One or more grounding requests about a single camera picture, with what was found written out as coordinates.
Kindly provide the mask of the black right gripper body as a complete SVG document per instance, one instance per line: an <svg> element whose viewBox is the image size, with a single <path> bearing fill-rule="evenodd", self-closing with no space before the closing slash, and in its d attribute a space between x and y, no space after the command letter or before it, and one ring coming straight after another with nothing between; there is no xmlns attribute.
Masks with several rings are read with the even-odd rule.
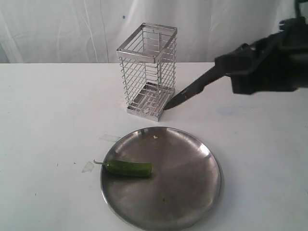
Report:
<svg viewBox="0 0 308 231"><path fill-rule="evenodd" d="M308 86L308 24L305 19L286 19L279 23L281 40L256 70L260 71L260 90L292 92Z"/></svg>

